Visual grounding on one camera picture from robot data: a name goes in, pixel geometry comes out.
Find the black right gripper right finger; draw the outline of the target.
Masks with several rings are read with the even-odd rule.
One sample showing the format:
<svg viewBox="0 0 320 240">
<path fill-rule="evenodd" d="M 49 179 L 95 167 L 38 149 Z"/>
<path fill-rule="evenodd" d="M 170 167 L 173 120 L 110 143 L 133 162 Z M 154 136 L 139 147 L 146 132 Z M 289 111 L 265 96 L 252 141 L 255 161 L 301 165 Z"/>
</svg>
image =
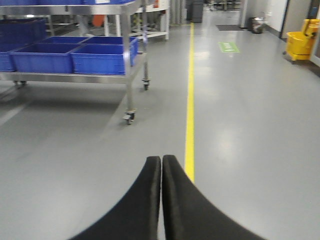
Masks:
<svg viewBox="0 0 320 240">
<path fill-rule="evenodd" d="M 214 206 L 174 155 L 162 158 L 162 209 L 168 240 L 260 240 Z"/>
</svg>

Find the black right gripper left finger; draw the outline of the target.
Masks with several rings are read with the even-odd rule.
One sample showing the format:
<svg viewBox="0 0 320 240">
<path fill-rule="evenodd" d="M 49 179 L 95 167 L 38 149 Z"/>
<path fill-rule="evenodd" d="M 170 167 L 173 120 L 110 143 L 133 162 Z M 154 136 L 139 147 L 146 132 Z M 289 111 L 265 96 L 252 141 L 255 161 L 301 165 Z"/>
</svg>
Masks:
<svg viewBox="0 0 320 240">
<path fill-rule="evenodd" d="M 73 240 L 156 240 L 161 159 L 148 156 L 138 177 L 116 205 Z"/>
</svg>

